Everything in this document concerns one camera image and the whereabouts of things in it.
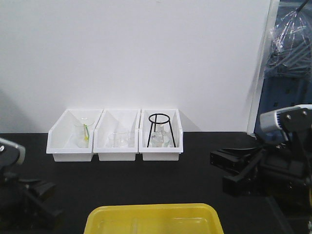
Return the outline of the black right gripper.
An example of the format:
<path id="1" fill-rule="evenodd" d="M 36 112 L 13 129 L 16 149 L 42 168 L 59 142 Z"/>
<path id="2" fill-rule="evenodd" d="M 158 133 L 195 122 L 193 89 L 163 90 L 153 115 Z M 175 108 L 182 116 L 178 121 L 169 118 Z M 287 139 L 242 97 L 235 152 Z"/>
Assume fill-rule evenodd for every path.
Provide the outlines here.
<path id="1" fill-rule="evenodd" d="M 210 164 L 231 175 L 222 179 L 223 192 L 250 192 L 259 177 L 265 192 L 284 202 L 312 201 L 312 133 L 294 132 L 289 141 L 251 148 L 223 148 L 210 152 Z"/>

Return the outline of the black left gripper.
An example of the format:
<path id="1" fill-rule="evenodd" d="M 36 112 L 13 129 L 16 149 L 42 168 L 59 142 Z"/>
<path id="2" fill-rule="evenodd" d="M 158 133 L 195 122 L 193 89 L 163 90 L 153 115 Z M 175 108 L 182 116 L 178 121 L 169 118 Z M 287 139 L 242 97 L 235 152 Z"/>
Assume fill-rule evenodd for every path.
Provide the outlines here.
<path id="1" fill-rule="evenodd" d="M 63 210 L 44 202 L 52 197 L 56 184 L 41 179 L 22 179 L 0 167 L 0 223 L 17 224 L 27 213 L 39 224 L 57 224 Z"/>

